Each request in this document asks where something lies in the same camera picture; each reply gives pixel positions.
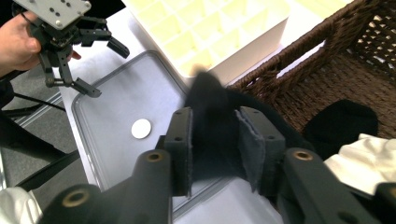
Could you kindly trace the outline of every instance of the screw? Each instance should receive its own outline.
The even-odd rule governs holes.
[[[62,26],[63,26],[61,21],[56,21],[55,24],[56,24],[57,26],[59,26],[59,27],[62,27]]]

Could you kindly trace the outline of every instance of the human hand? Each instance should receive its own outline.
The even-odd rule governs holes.
[[[14,70],[25,71],[39,64],[37,53],[41,46],[37,39],[28,35],[29,21],[37,16],[23,12],[0,27],[0,77]],[[73,51],[70,58],[80,59]]]

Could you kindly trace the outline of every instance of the gray floor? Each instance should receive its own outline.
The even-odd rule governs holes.
[[[44,83],[44,77],[41,74],[41,69],[37,67],[28,73],[16,77],[11,81],[14,91],[63,106],[59,89],[47,88]],[[30,101],[14,98],[14,100],[3,109],[22,108],[35,104],[36,103]],[[65,153],[77,150],[66,113],[62,110],[47,106],[42,107],[40,111],[41,112],[35,113],[32,116],[17,119],[16,122],[28,132],[49,142]],[[8,187],[17,185],[29,175],[49,164],[46,161],[23,155],[8,148],[1,148],[1,153]],[[51,189],[51,193],[47,195],[45,191],[41,191],[38,192],[41,194],[39,197],[42,197],[44,201],[50,201],[58,191],[60,192],[64,189],[64,187],[57,186],[56,183],[66,182],[68,185],[73,185],[81,181],[86,182],[86,178],[81,161],[78,160],[67,170],[67,174],[60,173],[57,176],[57,180],[52,181],[53,186],[47,186],[48,189]]]

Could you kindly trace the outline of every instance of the white box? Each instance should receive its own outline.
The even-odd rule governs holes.
[[[197,69],[226,85],[277,49],[284,0],[122,0],[190,85]]]

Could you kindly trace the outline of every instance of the white fabric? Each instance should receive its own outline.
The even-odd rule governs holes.
[[[396,139],[361,133],[358,141],[342,146],[325,164],[341,182],[374,195],[377,184],[396,182]]]
[[[0,223],[33,224],[41,216],[41,209],[32,192],[22,188],[0,191]]]

